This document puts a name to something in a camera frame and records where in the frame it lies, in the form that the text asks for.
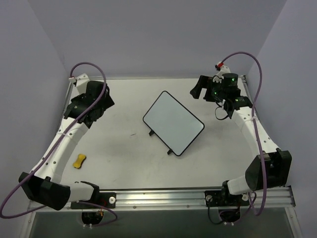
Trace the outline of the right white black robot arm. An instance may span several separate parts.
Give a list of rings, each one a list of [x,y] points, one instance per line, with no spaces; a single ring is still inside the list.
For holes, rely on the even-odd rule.
[[[201,75],[190,91],[190,95],[198,99],[205,89],[204,100],[225,110],[227,118],[236,123],[251,149],[253,160],[244,175],[222,184],[220,199],[227,205],[251,191],[285,186],[292,162],[290,152],[281,150],[261,125],[251,100],[241,94],[238,80],[236,73],[225,73],[221,77]]]

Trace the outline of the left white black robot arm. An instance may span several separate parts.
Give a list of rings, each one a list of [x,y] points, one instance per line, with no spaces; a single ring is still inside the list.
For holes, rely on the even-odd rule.
[[[31,172],[23,172],[19,177],[22,189],[30,200],[55,210],[61,210],[68,202],[82,201],[89,208],[99,204],[99,186],[82,180],[67,185],[60,182],[81,138],[93,122],[113,105],[109,87],[100,81],[89,81],[86,91],[71,99],[44,157]]]

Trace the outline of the small black-framed whiteboard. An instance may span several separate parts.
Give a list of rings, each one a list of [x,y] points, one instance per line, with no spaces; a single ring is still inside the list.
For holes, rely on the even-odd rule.
[[[205,129],[205,124],[167,91],[162,91],[142,118],[167,147],[181,156]]]

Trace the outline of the yellow black whiteboard eraser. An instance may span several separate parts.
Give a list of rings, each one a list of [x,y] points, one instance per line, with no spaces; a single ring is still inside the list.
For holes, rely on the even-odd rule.
[[[72,164],[72,166],[76,169],[80,169],[87,159],[87,156],[84,154],[78,154],[76,161]]]

